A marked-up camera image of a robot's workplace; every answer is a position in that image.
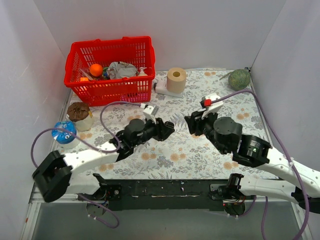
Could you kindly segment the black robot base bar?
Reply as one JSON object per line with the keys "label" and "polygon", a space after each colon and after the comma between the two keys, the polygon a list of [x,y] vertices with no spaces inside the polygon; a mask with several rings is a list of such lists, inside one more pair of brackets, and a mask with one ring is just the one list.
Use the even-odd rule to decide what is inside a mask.
{"label": "black robot base bar", "polygon": [[85,197],[102,201],[112,211],[209,210],[232,216],[249,210],[253,196],[230,195],[226,179],[104,179]]}

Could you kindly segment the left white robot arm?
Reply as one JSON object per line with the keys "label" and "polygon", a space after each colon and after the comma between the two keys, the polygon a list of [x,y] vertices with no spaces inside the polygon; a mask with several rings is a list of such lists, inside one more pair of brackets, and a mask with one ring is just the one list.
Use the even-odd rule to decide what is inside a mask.
{"label": "left white robot arm", "polygon": [[61,154],[50,152],[32,174],[46,203],[60,199],[64,194],[85,194],[95,200],[106,196],[106,181],[98,174],[83,176],[82,173],[100,165],[111,164],[126,159],[134,153],[134,148],[150,139],[165,141],[175,131],[172,122],[133,119],[114,138],[99,148]]}

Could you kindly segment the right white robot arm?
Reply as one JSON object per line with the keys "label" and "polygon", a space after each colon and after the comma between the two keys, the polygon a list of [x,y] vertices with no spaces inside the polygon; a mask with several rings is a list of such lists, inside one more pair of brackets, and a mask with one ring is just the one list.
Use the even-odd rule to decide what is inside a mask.
{"label": "right white robot arm", "polygon": [[232,154],[239,165],[255,168],[278,176],[277,180],[253,179],[232,173],[227,184],[211,191],[217,200],[232,200],[246,196],[266,196],[286,200],[303,209],[320,212],[320,173],[287,158],[269,142],[243,134],[243,126],[230,117],[210,113],[202,117],[195,111],[184,120],[189,133],[204,135],[220,154]]}

